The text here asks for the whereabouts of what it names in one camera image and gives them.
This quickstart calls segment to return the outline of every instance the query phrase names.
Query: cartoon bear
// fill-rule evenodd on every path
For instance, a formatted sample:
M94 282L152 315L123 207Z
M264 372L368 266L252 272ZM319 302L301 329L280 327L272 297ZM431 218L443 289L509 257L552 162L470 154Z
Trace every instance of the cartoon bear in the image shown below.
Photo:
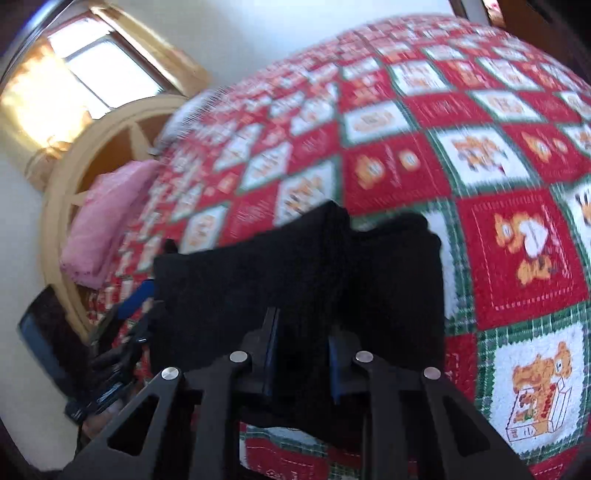
M532 387L535 395L545 393L550 391L552 377L568 378L572 372L570 350L565 342L560 342L554 358L542 358L538 354L529 365L513 369L513 392Z

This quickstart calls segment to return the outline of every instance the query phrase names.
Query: silver rivet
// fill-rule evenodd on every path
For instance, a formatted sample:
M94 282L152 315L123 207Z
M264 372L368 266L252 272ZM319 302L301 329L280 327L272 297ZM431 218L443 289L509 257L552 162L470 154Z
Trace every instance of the silver rivet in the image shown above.
M355 358L358 362L368 364L374 359L374 355L372 352L368 352L367 350L360 350L355 354Z
M178 370L174 367L166 367L162 370L162 378L165 380L174 380L178 377Z
M243 352L242 350L236 350L235 352L230 353L230 360L235 364L241 364L242 362L246 362L248 358L248 353Z
M441 377L441 372L438 368L427 367L425 370L423 370L423 375L425 375L425 377L427 377L429 380L439 380Z

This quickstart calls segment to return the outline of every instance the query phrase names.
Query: black fabric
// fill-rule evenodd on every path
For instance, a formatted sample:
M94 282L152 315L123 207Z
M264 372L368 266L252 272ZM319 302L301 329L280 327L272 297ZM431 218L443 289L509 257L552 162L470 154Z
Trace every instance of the black fabric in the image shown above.
M359 445L355 402L332 404L327 337L335 324L390 363L443 366L440 241L424 217L406 213L369 232L325 203L294 222L231 247L155 259L153 373L202 368L237 349L280 312L277 384L258 426L298 427L335 446Z

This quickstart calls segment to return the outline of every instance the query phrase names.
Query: wooden bed frame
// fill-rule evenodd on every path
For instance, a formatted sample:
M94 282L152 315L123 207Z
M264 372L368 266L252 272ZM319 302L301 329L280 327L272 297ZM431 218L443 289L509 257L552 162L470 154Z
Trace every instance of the wooden bed frame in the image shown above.
M83 340L92 329L86 314L91 290L72 282L59 265L70 224L98 175L114 171L129 160L153 158L148 149L166 120L186 101L179 95L158 95L107 113L84 131L51 174L41 214L41 270L46 285L53 285L68 321Z

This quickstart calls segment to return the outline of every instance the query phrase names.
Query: quilt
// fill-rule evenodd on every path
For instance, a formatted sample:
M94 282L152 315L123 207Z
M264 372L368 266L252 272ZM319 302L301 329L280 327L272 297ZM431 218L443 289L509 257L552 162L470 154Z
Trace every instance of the quilt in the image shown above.
M590 120L591 86L505 31L423 15L344 32L230 87L163 152L91 316L150 275L167 238L227 245L327 199L357 229L420 212L442 242L445 373L554 480L589 432ZM360 467L246 424L241 462L276 479Z

